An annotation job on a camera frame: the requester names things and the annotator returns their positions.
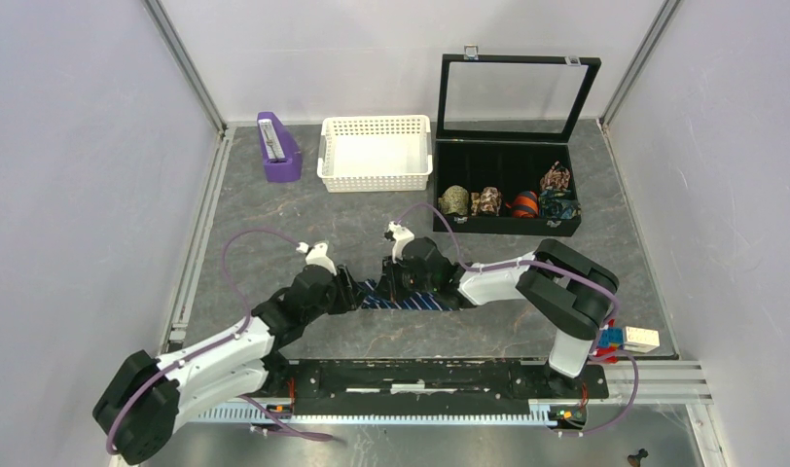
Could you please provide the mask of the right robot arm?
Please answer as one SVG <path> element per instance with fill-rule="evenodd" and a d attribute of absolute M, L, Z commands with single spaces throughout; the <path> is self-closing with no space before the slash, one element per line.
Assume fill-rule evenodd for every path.
<path fill-rule="evenodd" d="M 422 237 L 383 260 L 374 295 L 392 304 L 450 310 L 529 302 L 557 329 L 545 385 L 552 394 L 568 397 L 583 385 L 582 371 L 599 331 L 620 305 L 619 286 L 612 271 L 555 239 L 504 262 L 455 264 L 433 240 Z"/>

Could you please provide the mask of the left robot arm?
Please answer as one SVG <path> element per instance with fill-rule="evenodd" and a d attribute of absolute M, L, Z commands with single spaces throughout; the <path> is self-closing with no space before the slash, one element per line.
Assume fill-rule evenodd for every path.
<path fill-rule="evenodd" d="M 290 393 L 289 360 L 280 350 L 322 315 L 360 307 L 367 294 L 348 269 L 306 266 L 243 319 L 182 350 L 129 355 L 98 399 L 92 416 L 106 448 L 139 464 L 197 415 L 243 395 Z"/>

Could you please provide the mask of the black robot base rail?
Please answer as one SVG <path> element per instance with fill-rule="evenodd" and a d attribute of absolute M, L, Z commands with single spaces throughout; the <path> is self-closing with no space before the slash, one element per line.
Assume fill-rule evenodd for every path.
<path fill-rule="evenodd" d="M 300 415 L 521 415 L 528 403 L 605 399 L 601 366 L 564 377 L 536 360 L 301 359 L 271 367 L 256 396 Z"/>

